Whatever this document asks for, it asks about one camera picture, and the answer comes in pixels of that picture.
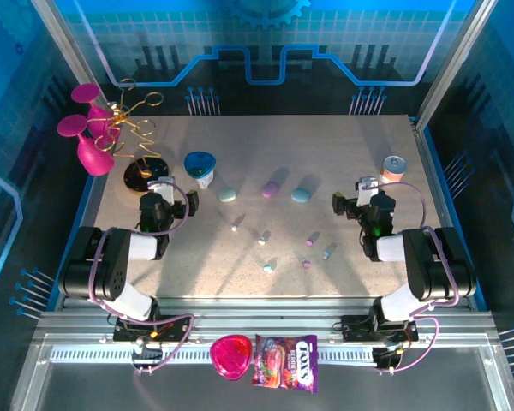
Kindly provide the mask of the aluminium frame post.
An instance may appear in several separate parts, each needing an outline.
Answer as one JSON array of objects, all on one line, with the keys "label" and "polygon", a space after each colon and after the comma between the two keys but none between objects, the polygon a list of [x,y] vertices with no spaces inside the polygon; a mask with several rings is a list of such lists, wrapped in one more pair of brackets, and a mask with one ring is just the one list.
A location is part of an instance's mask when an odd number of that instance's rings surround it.
[{"label": "aluminium frame post", "polygon": [[469,56],[498,0],[475,0],[474,6],[464,22],[454,44],[450,48],[441,69],[418,110],[415,129],[422,131],[438,109],[463,63]]},{"label": "aluminium frame post", "polygon": [[98,85],[54,0],[30,0],[79,84]]}]

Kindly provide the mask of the small pink tin can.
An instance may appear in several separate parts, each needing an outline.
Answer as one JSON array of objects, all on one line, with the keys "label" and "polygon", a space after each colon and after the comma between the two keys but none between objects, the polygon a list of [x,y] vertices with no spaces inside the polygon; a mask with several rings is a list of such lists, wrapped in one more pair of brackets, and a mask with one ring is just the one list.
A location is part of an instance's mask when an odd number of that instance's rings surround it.
[{"label": "small pink tin can", "polygon": [[407,162],[395,155],[385,158],[381,170],[380,180],[383,183],[400,182],[408,168]]}]

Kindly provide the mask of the blue heart-shaped cup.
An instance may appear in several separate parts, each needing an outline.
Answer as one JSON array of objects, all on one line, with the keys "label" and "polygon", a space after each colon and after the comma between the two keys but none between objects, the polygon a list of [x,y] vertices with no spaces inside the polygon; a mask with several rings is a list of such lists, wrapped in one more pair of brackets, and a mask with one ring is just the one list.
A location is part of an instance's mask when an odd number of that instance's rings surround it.
[{"label": "blue heart-shaped cup", "polygon": [[190,152],[184,159],[184,168],[199,188],[206,189],[214,178],[216,158],[208,152]]}]

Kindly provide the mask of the magenta wine glass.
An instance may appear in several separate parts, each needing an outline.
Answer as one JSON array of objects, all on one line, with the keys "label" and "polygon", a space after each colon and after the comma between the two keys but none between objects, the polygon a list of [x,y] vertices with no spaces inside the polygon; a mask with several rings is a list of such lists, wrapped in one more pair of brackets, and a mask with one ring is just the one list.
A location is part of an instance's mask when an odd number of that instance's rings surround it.
[{"label": "magenta wine glass", "polygon": [[57,132],[62,137],[78,139],[77,156],[87,173],[90,176],[106,175],[114,166],[113,157],[97,148],[95,140],[84,135],[86,128],[87,118],[77,114],[66,116],[57,124]]},{"label": "magenta wine glass", "polygon": [[99,96],[100,89],[93,83],[80,84],[71,93],[71,98],[76,103],[89,104],[87,128],[95,140],[101,137],[98,147],[105,148],[117,140],[119,130],[112,127],[114,122],[112,112],[97,105]]}]

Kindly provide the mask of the pink heart-shaped plastic bowl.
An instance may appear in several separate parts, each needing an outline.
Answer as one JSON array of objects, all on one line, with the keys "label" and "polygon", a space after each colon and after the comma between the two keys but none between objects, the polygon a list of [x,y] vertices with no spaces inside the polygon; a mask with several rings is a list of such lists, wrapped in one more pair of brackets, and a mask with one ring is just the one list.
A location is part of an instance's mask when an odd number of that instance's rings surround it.
[{"label": "pink heart-shaped plastic bowl", "polygon": [[249,369],[253,344],[244,335],[228,335],[216,340],[210,348],[216,372],[229,381],[237,381]]}]

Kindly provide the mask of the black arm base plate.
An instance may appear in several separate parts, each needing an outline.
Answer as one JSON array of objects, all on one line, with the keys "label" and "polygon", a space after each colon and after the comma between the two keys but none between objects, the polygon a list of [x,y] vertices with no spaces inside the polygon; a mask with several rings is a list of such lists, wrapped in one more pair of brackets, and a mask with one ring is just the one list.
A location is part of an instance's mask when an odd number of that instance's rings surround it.
[{"label": "black arm base plate", "polygon": [[165,325],[138,325],[124,319],[117,319],[114,325],[113,341],[133,343],[138,338],[149,342],[178,343],[188,328],[189,319],[179,319]]},{"label": "black arm base plate", "polygon": [[379,321],[375,317],[344,315],[340,330],[347,343],[413,343],[419,340],[414,321]]}]

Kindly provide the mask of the aluminium side frame rail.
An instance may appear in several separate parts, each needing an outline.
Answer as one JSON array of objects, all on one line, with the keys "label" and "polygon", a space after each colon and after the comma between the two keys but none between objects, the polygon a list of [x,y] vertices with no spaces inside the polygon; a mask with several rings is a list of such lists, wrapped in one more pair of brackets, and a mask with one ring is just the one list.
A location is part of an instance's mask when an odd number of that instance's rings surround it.
[{"label": "aluminium side frame rail", "polygon": [[476,292],[477,278],[464,239],[452,225],[445,197],[445,178],[430,133],[415,130],[427,182],[439,221],[446,227],[433,228],[427,219],[419,229],[403,236],[409,288],[424,304],[451,307]]}]

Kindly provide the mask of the black wiring connector block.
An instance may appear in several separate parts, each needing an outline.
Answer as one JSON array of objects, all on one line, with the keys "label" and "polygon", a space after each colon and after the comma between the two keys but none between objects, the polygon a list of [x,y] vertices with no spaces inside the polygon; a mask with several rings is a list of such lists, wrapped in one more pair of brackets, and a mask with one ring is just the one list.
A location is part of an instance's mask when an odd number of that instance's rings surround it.
[{"label": "black wiring connector block", "polygon": [[373,362],[379,372],[394,373],[403,357],[402,348],[373,348]]},{"label": "black wiring connector block", "polygon": [[161,348],[148,348],[147,346],[137,346],[131,354],[131,364],[135,372],[152,374],[157,365],[164,358],[164,352]]}]

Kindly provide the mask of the purple candy bag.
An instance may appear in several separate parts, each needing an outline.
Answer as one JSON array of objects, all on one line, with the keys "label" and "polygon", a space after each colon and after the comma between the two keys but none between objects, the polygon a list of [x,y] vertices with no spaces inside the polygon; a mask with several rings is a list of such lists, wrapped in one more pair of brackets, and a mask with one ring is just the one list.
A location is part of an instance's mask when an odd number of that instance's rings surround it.
[{"label": "purple candy bag", "polygon": [[255,336],[252,385],[318,392],[318,338]]}]

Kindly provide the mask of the aluminium frame beam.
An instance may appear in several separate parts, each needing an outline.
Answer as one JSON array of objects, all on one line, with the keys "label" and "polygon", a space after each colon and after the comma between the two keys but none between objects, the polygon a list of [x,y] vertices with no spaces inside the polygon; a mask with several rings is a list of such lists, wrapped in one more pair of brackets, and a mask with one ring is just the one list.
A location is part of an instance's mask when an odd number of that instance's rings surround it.
[{"label": "aluminium frame beam", "polygon": [[[180,297],[162,298],[160,310],[166,315],[192,313],[194,328],[189,341],[209,344],[228,334],[254,337],[299,336],[315,334],[326,345],[340,345],[342,337],[333,331],[343,315],[367,315],[371,297],[308,298],[235,298]],[[495,344],[499,335],[489,312],[478,312],[470,303],[456,307],[437,307],[431,312],[440,325],[431,320],[417,322],[423,347],[432,338],[438,348],[480,347]],[[33,342],[48,344],[94,344],[109,342],[112,329],[105,311],[87,301],[67,299],[60,310],[43,313],[36,325]]]}]

